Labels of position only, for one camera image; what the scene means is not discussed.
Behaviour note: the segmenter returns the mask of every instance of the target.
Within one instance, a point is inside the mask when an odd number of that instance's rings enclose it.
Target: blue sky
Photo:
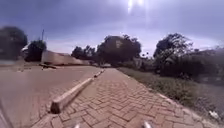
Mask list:
[[[158,40],[175,32],[197,48],[223,45],[223,7],[223,0],[0,0],[0,26],[18,26],[29,40],[45,29],[48,48],[66,53],[129,34],[152,54]]]

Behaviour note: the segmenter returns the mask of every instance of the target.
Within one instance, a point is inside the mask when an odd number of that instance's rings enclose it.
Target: asphalt road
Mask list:
[[[15,128],[30,127],[47,113],[52,99],[98,71],[100,69],[88,66],[0,71],[4,111]]]

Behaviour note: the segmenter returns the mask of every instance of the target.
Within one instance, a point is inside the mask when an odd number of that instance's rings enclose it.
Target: path border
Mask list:
[[[100,76],[104,71],[105,69],[102,69],[93,77],[84,80],[82,83],[74,86],[61,96],[55,98],[51,103],[51,113],[59,114],[77,96],[79,92],[81,92],[87,85],[89,85],[95,78]]]

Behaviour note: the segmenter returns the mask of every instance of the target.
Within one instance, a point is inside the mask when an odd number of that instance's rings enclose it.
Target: paved path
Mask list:
[[[26,128],[47,114],[53,98],[100,69],[89,66],[0,72],[0,98],[15,128]]]
[[[115,69],[107,69],[45,128],[215,128]]]

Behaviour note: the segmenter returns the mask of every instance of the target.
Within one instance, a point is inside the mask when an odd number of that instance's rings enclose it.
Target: herringbone brick pattern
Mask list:
[[[46,127],[141,128],[144,121],[153,128],[218,127],[115,69],[107,69]]]

